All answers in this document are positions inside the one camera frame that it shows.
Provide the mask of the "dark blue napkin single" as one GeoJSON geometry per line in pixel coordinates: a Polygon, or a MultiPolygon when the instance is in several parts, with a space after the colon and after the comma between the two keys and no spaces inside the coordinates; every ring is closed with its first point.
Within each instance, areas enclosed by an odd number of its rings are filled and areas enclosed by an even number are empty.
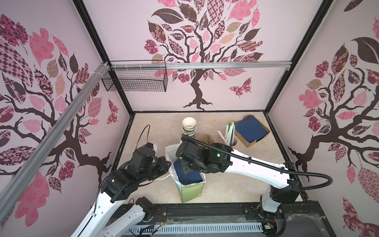
{"type": "Polygon", "coordinates": [[[184,174],[180,160],[175,161],[174,168],[175,168],[176,174],[178,176],[179,182],[182,185],[190,185],[190,184],[194,184],[194,183],[200,183],[203,181],[200,173],[197,170],[191,171],[188,174],[184,174]]]}

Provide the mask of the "paper gift bag with handles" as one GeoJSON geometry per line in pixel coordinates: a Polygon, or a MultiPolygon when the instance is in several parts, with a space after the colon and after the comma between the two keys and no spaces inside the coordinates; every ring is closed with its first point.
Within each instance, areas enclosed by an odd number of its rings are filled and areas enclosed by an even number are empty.
{"type": "Polygon", "coordinates": [[[168,174],[177,186],[182,203],[185,203],[201,196],[206,177],[197,170],[184,174],[181,160],[176,157],[179,146],[180,144],[174,144],[165,147],[165,158],[171,162],[168,174]]]}

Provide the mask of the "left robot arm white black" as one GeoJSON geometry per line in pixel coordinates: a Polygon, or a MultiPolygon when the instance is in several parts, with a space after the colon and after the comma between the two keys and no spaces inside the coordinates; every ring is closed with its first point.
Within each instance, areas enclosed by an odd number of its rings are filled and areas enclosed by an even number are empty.
{"type": "Polygon", "coordinates": [[[155,206],[142,197],[112,224],[107,224],[143,182],[154,181],[169,171],[171,162],[164,156],[157,157],[156,151],[157,146],[148,142],[133,152],[130,161],[107,176],[94,205],[73,232],[74,237],[120,237],[134,225],[152,219],[155,206]]]}

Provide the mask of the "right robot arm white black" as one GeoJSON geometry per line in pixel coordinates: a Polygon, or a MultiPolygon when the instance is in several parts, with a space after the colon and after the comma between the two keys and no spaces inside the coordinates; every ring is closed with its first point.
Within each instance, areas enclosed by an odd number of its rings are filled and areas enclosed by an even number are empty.
{"type": "Polygon", "coordinates": [[[221,143],[206,144],[199,140],[182,136],[176,151],[184,173],[235,173],[263,181],[268,189],[260,198],[259,213],[267,218],[276,213],[282,204],[296,201],[300,193],[325,188],[332,184],[332,177],[314,172],[297,171],[292,162],[269,163],[239,152],[221,143]],[[324,183],[301,186],[298,176],[325,179],[324,183]]]}

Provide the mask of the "brown pulp cup carrier stack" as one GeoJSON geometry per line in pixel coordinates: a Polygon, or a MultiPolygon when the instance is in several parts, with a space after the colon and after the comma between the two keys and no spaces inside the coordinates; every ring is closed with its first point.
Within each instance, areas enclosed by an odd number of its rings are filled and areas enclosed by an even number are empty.
{"type": "Polygon", "coordinates": [[[201,135],[198,138],[198,141],[200,141],[202,145],[203,144],[212,145],[213,143],[215,143],[215,140],[209,134],[203,134],[203,135],[201,135]]]}

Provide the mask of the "pink bucket straw holder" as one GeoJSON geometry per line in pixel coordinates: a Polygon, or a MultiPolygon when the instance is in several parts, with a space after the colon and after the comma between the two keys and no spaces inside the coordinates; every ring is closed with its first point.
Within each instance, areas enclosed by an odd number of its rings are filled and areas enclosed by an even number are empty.
{"type": "Polygon", "coordinates": [[[230,142],[230,147],[232,147],[233,149],[236,148],[238,145],[238,138],[237,137],[233,137],[233,139],[231,139],[231,142],[230,142]]]}

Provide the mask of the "stack of paper cups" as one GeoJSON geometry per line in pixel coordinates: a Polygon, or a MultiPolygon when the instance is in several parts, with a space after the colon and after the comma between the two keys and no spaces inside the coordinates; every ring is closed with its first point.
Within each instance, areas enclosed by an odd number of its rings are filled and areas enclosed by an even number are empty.
{"type": "Polygon", "coordinates": [[[186,117],[182,121],[183,134],[191,138],[196,136],[196,119],[193,117],[186,117]]]}

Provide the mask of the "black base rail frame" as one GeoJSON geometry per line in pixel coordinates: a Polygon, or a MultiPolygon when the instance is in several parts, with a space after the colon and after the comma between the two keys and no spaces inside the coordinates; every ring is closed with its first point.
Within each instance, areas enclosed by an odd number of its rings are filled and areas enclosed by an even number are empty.
{"type": "MultiPolygon", "coordinates": [[[[133,203],[123,204],[110,218],[108,225],[121,217],[133,203]]],[[[154,204],[153,217],[136,225],[260,223],[262,233],[196,234],[177,237],[333,237],[324,211],[316,201],[284,204],[279,210],[262,218],[256,202],[154,204]]]]}

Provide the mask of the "aluminium rail left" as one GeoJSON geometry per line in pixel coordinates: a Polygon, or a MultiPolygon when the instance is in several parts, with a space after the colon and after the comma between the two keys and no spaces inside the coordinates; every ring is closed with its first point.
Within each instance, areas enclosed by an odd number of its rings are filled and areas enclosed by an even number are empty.
{"type": "Polygon", "coordinates": [[[89,81],[82,87],[81,91],[67,107],[62,116],[60,116],[58,121],[52,126],[51,131],[38,144],[30,158],[22,165],[20,170],[5,187],[1,193],[1,220],[4,220],[8,215],[31,179],[42,166],[42,163],[48,157],[50,151],[54,148],[70,122],[76,116],[80,107],[84,104],[87,97],[91,94],[92,90],[108,69],[108,62],[102,62],[97,67],[90,76],[89,81]]]}

